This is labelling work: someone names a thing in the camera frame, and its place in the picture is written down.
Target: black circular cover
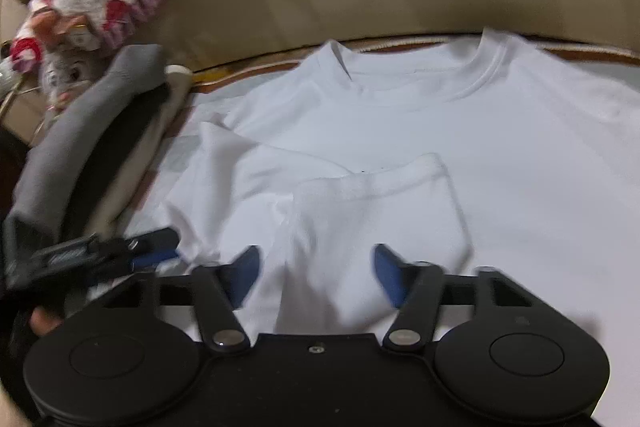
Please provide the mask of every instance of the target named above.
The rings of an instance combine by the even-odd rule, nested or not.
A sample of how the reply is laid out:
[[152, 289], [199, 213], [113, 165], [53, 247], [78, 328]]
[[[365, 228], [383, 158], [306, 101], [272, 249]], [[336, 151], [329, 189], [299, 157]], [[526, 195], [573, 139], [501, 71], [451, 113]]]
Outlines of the black circular cover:
[[523, 308], [453, 328], [438, 343], [434, 365], [460, 400], [511, 421], [581, 413], [609, 380], [609, 361], [596, 340], [567, 320]]
[[24, 363], [37, 405], [87, 426], [126, 425], [170, 405], [198, 371], [197, 345], [137, 309], [78, 314], [40, 339]]

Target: black fabric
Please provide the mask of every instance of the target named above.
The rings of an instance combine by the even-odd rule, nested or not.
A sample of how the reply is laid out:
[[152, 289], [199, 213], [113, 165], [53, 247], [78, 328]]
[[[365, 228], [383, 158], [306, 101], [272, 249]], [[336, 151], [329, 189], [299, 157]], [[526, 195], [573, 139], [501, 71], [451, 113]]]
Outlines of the black fabric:
[[167, 84], [137, 95], [100, 137], [69, 199], [60, 241], [81, 237], [91, 213], [169, 95]]

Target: gray garment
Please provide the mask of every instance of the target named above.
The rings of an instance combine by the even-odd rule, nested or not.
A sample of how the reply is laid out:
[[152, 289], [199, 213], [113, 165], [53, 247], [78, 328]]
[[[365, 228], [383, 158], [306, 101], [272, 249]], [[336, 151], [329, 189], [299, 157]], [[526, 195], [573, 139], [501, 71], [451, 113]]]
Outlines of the gray garment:
[[4, 224], [7, 261], [58, 241], [69, 197], [100, 136], [133, 97], [164, 83], [165, 63], [159, 45], [123, 48], [31, 150]]

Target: metal bolt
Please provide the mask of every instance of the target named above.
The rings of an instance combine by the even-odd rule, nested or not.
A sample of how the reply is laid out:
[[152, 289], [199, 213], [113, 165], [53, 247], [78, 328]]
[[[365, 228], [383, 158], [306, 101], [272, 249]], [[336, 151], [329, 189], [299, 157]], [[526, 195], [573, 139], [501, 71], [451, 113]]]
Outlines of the metal bolt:
[[420, 342], [420, 333], [414, 330], [396, 330], [389, 334], [389, 340], [396, 346], [413, 346]]
[[220, 347], [237, 346], [244, 342], [244, 333], [238, 330], [222, 330], [213, 335], [213, 341]]
[[309, 352], [313, 355], [319, 355], [320, 353], [324, 353], [324, 346], [322, 344], [315, 344], [309, 347]]

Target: black robotic device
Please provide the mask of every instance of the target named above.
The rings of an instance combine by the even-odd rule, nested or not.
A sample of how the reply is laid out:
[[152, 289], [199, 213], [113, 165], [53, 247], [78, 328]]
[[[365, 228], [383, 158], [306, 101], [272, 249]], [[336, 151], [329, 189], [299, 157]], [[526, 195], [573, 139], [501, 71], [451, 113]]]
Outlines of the black robotic device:
[[[596, 426], [609, 379], [596, 340], [502, 273], [445, 275], [374, 248], [398, 317], [375, 336], [260, 335], [233, 309], [260, 264], [139, 273], [31, 348], [24, 378], [51, 426]], [[158, 318], [193, 306], [201, 343]], [[474, 317], [433, 342], [442, 305]]]

